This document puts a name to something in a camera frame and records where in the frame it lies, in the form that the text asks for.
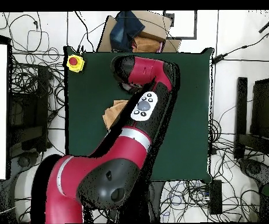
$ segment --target tangled wires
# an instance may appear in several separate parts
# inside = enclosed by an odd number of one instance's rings
[[[211,120],[208,123],[209,137],[212,135],[212,142],[216,142],[221,137],[221,125],[216,120]]]

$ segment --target red emergency stop button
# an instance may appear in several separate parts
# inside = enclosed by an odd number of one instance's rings
[[[69,64],[71,65],[76,65],[78,62],[77,62],[77,59],[76,58],[70,58],[69,59]]]

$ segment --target floor tile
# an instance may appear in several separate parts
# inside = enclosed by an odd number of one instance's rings
[[[224,54],[259,41],[258,32],[269,21],[269,10],[220,10],[217,53]],[[269,60],[269,36],[258,44],[229,54],[226,59]]]
[[[86,24],[89,35],[88,38],[93,44],[94,50],[97,50],[99,41],[101,39],[104,23],[108,15],[115,18],[119,11],[77,11],[79,17]],[[68,44],[77,50],[78,45],[81,44],[84,50],[92,51],[92,46],[87,40],[87,36],[83,39],[83,35],[86,33],[85,25],[79,20],[75,12],[69,12],[69,25],[68,25]]]

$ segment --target red robot arm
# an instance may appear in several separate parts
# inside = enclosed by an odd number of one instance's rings
[[[171,63],[129,55],[115,57],[111,70],[120,82],[141,90],[90,156],[67,155],[55,164],[47,186],[46,223],[82,223],[82,204],[116,209],[125,203],[179,77]]]

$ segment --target metal bracket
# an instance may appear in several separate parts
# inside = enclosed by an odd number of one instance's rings
[[[173,27],[174,26],[174,14],[165,13],[164,16],[166,16],[167,18],[169,18],[170,20],[172,20],[172,24],[170,26]]]

